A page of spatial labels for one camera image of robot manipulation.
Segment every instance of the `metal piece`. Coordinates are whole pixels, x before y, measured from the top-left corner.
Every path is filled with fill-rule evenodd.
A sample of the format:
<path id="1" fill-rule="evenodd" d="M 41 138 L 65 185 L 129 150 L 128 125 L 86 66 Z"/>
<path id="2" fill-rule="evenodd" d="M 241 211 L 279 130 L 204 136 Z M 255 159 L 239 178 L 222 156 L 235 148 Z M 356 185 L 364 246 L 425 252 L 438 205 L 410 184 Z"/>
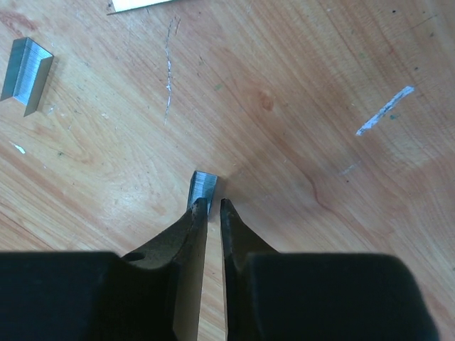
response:
<path id="1" fill-rule="evenodd" d="M 221 202 L 227 340 L 438 340 L 406 266 L 382 254 L 280 254 Z"/>
<path id="2" fill-rule="evenodd" d="M 16 98 L 26 106 L 24 116 L 38 108 L 53 55 L 30 38 L 16 39 L 6 69 L 0 101 Z"/>
<path id="3" fill-rule="evenodd" d="M 168 1 L 171 0 L 112 0 L 112 4 L 114 5 L 114 10 L 116 12 L 123 12 Z"/>
<path id="4" fill-rule="evenodd" d="M 206 238 L 201 198 L 122 259 L 0 253 L 0 338 L 196 341 Z"/>
<path id="5" fill-rule="evenodd" d="M 218 177 L 216 175 L 195 171 L 191 177 L 187 207 L 190 207 L 196 199 L 204 197 L 207 199 L 207 213 L 210 214 L 210 206 L 212 205 L 217 181 Z"/>

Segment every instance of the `wooden table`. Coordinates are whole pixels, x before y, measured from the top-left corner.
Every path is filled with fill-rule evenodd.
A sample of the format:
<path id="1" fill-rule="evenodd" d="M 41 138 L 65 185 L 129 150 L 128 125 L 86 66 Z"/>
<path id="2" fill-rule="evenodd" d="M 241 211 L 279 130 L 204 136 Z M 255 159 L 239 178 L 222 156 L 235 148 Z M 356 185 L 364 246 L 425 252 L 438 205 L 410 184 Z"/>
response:
<path id="1" fill-rule="evenodd" d="M 183 214 L 198 169 L 223 178 L 200 340 L 225 335 L 221 196 L 280 251 L 399 256 L 454 339 L 455 2 L 109 12 L 108 0 L 1 1 L 0 77 L 15 38 L 55 55 L 39 112 L 0 104 L 1 249 L 124 254 Z"/>

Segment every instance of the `wood grain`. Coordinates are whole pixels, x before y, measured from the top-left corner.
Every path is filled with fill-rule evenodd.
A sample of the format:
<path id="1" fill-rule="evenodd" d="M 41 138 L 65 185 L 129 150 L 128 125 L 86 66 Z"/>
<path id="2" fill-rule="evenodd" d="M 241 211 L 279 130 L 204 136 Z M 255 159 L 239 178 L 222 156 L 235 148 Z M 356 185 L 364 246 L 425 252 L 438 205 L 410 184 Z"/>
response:
<path id="1" fill-rule="evenodd" d="M 0 75 L 15 38 L 55 55 L 39 112 L 0 103 L 1 249 L 126 253 L 180 217 L 198 169 L 222 177 L 219 198 L 280 251 L 399 256 L 443 340 L 455 338 L 455 2 L 111 11 L 107 0 L 0 1 Z M 200 340 L 225 337 L 219 198 Z"/>

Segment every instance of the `wooden surface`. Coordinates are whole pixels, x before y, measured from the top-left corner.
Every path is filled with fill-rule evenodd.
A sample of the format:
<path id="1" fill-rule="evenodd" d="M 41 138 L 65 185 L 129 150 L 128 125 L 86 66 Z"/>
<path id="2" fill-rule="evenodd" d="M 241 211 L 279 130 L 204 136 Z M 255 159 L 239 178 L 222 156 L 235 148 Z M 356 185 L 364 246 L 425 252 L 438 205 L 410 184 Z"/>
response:
<path id="1" fill-rule="evenodd" d="M 398 255 L 455 338 L 455 2 L 0 4 L 0 77 L 15 38 L 55 55 L 39 112 L 0 104 L 1 249 L 124 254 L 183 214 L 198 169 L 280 251 Z M 218 209 L 200 340 L 225 335 Z"/>

